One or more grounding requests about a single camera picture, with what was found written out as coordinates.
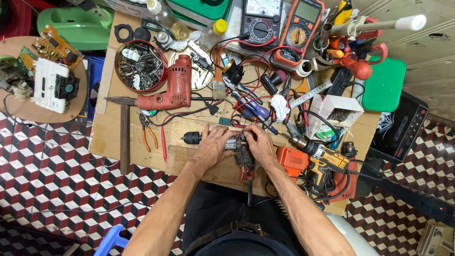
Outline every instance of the man's right hand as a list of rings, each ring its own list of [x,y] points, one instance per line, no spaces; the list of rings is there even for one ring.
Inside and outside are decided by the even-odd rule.
[[[270,135],[257,125],[249,125],[243,129],[245,139],[248,141],[250,151],[262,166],[278,164],[277,155],[273,149]]]

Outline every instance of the multimeter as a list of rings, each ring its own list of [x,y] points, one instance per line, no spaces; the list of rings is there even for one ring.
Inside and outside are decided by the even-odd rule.
[[[245,0],[243,8],[242,32],[250,33],[250,38],[243,41],[250,44],[261,45],[267,42],[272,36],[279,38],[281,10],[283,0]],[[240,44],[242,48],[252,48]],[[262,49],[272,49],[278,46],[278,40],[262,46]]]
[[[301,49],[303,58],[319,25],[323,9],[324,3],[318,0],[293,0],[278,46]],[[295,67],[302,61],[302,58],[296,60],[286,48],[275,51],[273,58],[289,67]]]

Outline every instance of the yellow bottle cap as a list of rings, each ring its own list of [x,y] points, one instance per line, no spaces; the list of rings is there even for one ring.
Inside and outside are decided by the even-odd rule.
[[[228,24],[225,20],[219,19],[215,22],[215,24],[213,24],[213,30],[219,35],[224,34],[224,32],[226,32],[226,29],[228,29]]]

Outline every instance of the white handle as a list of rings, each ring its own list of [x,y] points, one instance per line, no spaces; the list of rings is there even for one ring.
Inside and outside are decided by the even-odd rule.
[[[416,15],[398,19],[395,23],[395,29],[399,30],[421,30],[426,23],[425,15]]]

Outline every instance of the belt buckle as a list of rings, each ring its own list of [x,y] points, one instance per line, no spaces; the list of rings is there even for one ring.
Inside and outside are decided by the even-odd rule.
[[[259,235],[264,236],[264,232],[262,231],[261,224],[254,224],[256,228],[258,229]]]

